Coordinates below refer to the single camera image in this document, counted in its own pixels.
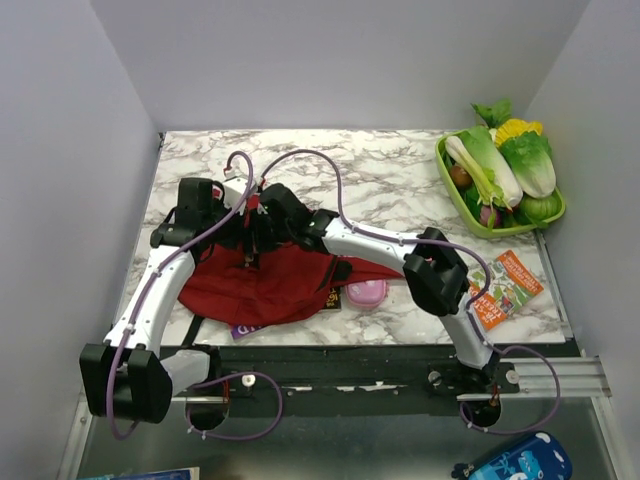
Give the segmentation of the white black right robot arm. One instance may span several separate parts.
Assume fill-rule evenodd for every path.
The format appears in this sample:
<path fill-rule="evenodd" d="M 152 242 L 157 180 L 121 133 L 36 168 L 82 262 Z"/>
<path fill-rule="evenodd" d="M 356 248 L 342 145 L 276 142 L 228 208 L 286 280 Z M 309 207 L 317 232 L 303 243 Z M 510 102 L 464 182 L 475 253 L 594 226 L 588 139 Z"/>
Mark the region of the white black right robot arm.
<path fill-rule="evenodd" d="M 400 274 L 411 298 L 436 316 L 453 341 L 460 379 L 480 392 L 496 380 L 498 355 L 469 310 L 469 269 L 442 232 L 402 234 L 351 225 L 332 210 L 312 210 L 286 186 L 258 190 L 257 214 L 250 221 L 259 253 L 294 245 L 307 252 L 360 259 Z"/>

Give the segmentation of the red student backpack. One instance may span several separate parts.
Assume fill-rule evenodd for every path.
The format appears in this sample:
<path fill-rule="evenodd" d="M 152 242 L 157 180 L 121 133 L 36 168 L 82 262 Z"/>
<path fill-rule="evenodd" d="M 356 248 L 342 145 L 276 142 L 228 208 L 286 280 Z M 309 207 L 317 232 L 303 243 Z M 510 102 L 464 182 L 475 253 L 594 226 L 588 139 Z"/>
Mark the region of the red student backpack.
<path fill-rule="evenodd" d="M 178 301 L 194 315 L 237 325 L 282 325 L 323 309 L 331 287 L 401 275 L 372 262 L 306 252 L 285 244 L 248 263 L 244 248 L 216 245 L 182 288 Z"/>

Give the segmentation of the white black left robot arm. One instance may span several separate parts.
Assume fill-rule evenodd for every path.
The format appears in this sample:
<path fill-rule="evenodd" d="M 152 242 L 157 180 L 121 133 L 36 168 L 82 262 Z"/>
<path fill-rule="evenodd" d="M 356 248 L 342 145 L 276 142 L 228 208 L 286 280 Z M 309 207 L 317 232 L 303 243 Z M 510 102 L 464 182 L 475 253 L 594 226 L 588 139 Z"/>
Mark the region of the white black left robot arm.
<path fill-rule="evenodd" d="M 194 388 L 214 393 L 222 380 L 214 352 L 187 346 L 160 354 L 174 305 L 201 257 L 230 236 L 246 196 L 244 180 L 184 178 L 176 206 L 152 231 L 144 274 L 128 306 L 99 344 L 84 346 L 80 370 L 90 412 L 158 424 L 171 400 Z"/>

